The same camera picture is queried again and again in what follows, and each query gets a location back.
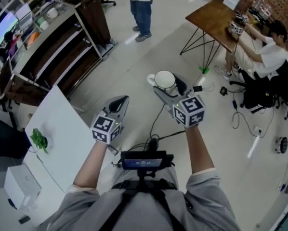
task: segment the gray shirt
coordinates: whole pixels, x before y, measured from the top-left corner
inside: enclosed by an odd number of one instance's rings
[[[114,184],[138,180],[135,170],[118,169]],[[165,179],[177,186],[174,167],[158,171],[148,180]],[[171,213],[187,231],[238,231],[230,203],[219,187],[215,169],[190,176],[187,192],[164,190]],[[98,231],[121,202],[124,189],[112,189],[99,195],[97,190],[84,189],[66,194],[48,230]],[[186,206],[185,198],[193,205]],[[125,207],[113,231],[169,231],[168,213],[149,193],[138,192]]]

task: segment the white floor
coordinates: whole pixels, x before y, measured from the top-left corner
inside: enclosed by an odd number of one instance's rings
[[[116,141],[117,147],[126,150],[136,143],[145,142],[162,107],[161,101],[146,82],[148,74],[168,69],[186,77],[191,83],[202,79],[198,67],[203,64],[203,49],[197,48],[182,56],[179,52],[196,29],[185,17],[209,0],[154,0],[151,28],[153,36],[141,43],[134,41],[134,20],[130,13],[129,0],[115,1],[117,6],[109,6],[106,18],[111,36],[119,44],[109,58],[77,88],[71,102],[87,110],[82,118],[90,124],[93,115],[105,100],[117,95],[129,95],[130,104],[124,120],[126,128]],[[209,45],[206,47],[207,59],[210,48]],[[238,224],[241,230],[249,231],[260,222],[277,198],[280,181],[288,180],[288,151],[285,154],[274,152],[275,138],[288,137],[288,121],[284,121],[282,109],[267,109],[264,114],[254,115],[246,109],[239,109],[246,116],[251,129],[256,125],[263,132],[274,113],[266,136],[260,140],[252,158],[247,158],[254,137],[250,135],[242,117],[240,127],[236,130],[232,128],[232,115],[235,111],[232,105],[233,95],[223,97],[219,93],[222,86],[230,90],[237,90],[238,87],[229,86],[214,71],[214,65],[224,64],[224,56],[225,50],[220,49],[205,80],[202,80],[205,90],[201,97],[207,110],[205,120],[199,128],[221,176],[222,188],[230,200]],[[236,94],[235,99],[240,104],[242,95]],[[153,133],[165,136],[182,129],[181,125],[177,125],[163,111]],[[185,191],[191,174],[185,135],[162,140],[159,149],[174,154],[179,187],[181,191]],[[102,172],[98,187],[100,192],[110,187],[112,173],[111,165]]]

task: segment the laptop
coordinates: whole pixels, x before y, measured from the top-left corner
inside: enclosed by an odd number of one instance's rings
[[[18,9],[15,16],[19,20],[21,30],[24,30],[33,23],[33,13],[27,3]]]

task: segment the metal table legs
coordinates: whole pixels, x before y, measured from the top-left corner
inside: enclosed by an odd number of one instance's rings
[[[217,50],[215,51],[215,53],[213,54],[212,58],[210,58],[211,56],[211,53],[212,53],[212,49],[213,49],[213,46],[215,45],[215,41],[216,40],[211,40],[211,41],[208,41],[208,42],[205,42],[205,35],[206,33],[203,31],[203,35],[201,37],[199,37],[196,41],[194,41],[192,44],[190,44],[189,46],[187,46],[190,41],[192,40],[192,38],[194,37],[194,35],[196,34],[196,32],[198,31],[199,27],[196,29],[196,31],[194,32],[194,34],[191,36],[191,38],[189,39],[189,41],[186,43],[186,45],[183,47],[182,51],[180,52],[180,55],[182,55],[183,53],[187,52],[187,51],[190,51],[190,50],[193,50],[195,49],[196,47],[199,47],[199,46],[202,46],[203,45],[203,67],[200,67],[200,70],[202,71],[203,74],[207,73],[208,72],[208,67],[212,61],[212,59],[214,58],[214,56],[216,55],[219,47],[220,47],[220,44],[218,45],[218,48]],[[200,44],[200,45],[197,45],[195,47],[192,47],[190,48],[191,46],[193,46],[196,42],[198,42],[201,38],[203,38],[203,43]],[[212,43],[212,47],[211,47],[211,50],[210,50],[210,53],[209,53],[209,57],[207,59],[207,62],[205,63],[205,44],[208,44],[208,43]]]

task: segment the white table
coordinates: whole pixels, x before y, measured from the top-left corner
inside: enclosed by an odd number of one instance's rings
[[[24,163],[41,186],[35,210],[31,210],[32,215],[28,214],[38,225],[57,210],[96,141],[90,128],[57,86],[51,89],[29,121],[25,129],[28,137],[34,128],[53,139],[53,146],[46,154],[38,150],[29,138],[33,145],[31,150],[37,151],[43,163],[35,153],[28,152],[24,158]],[[114,155],[107,150],[101,170],[113,159]]]

